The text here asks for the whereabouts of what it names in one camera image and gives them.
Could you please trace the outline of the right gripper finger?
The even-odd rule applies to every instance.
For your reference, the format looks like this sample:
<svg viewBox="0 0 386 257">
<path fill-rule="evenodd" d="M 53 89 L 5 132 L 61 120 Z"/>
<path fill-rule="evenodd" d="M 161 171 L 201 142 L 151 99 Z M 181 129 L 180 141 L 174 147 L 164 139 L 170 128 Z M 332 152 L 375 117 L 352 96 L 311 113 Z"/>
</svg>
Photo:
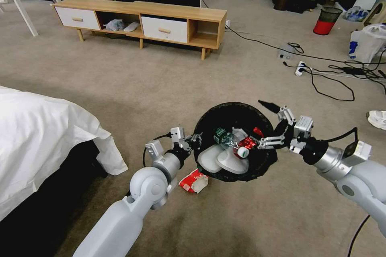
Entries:
<svg viewBox="0 0 386 257">
<path fill-rule="evenodd" d="M 279 121 L 286 120 L 289 126 L 296 123 L 294 114 L 287 106 L 278 106 L 272 102 L 266 102 L 263 100 L 258 100 L 258 102 L 269 111 L 275 113 Z"/>
<path fill-rule="evenodd" d="M 282 120 L 269 136 L 263 137 L 258 141 L 257 149 L 281 149 L 287 147 L 289 143 L 290 125 L 287 120 Z"/>
</svg>

